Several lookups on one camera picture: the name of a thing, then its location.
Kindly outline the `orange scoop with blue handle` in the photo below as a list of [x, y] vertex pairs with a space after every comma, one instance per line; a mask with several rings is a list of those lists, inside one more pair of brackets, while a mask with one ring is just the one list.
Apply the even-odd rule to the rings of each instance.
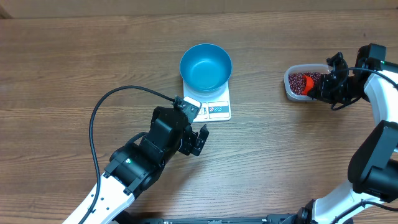
[[314, 81], [308, 75], [304, 75], [303, 79], [305, 81], [305, 87], [304, 87], [304, 89], [302, 91], [302, 95], [308, 95], [308, 92], [314, 87]]

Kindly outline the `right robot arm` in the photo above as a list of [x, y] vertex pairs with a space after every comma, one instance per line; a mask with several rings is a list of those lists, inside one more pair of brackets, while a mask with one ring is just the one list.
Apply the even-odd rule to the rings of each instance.
[[397, 200], [397, 64], [386, 61], [386, 47], [370, 43], [359, 48], [349, 67], [338, 52], [326, 60], [330, 71], [313, 79], [303, 75], [304, 88], [294, 99], [307, 98], [345, 108], [360, 99], [370, 103], [375, 128], [352, 156], [348, 179], [323, 198], [313, 199], [281, 223], [352, 223], [369, 207], [396, 212]]

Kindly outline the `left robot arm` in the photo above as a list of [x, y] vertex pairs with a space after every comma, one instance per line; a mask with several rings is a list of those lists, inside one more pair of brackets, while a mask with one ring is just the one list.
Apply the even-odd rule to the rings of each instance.
[[199, 156], [209, 132], [191, 124], [201, 103], [177, 97], [172, 107], [154, 109], [150, 130], [116, 150], [97, 183], [65, 223], [110, 223], [153, 185], [176, 152]]

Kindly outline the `white digital kitchen scale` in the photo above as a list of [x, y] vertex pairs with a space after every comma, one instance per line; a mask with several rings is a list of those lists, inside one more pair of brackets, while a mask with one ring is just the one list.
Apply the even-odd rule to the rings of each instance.
[[194, 123], [229, 121], [231, 119], [231, 102], [229, 83], [210, 92], [197, 91], [183, 82], [183, 95], [201, 103], [200, 112]]

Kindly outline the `blue metal bowl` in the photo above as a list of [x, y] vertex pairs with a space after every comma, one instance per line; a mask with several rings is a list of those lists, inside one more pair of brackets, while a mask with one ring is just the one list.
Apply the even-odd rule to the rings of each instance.
[[211, 92], [225, 85], [233, 73], [233, 62], [227, 51], [215, 44], [198, 44], [180, 59], [182, 80], [192, 89]]

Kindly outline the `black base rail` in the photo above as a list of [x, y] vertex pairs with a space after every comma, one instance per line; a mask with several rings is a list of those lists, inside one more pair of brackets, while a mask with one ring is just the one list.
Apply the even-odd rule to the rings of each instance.
[[299, 224], [310, 223], [304, 215], [270, 214], [266, 217], [234, 217], [234, 218], [140, 218], [128, 212], [118, 215], [114, 221], [128, 224]]

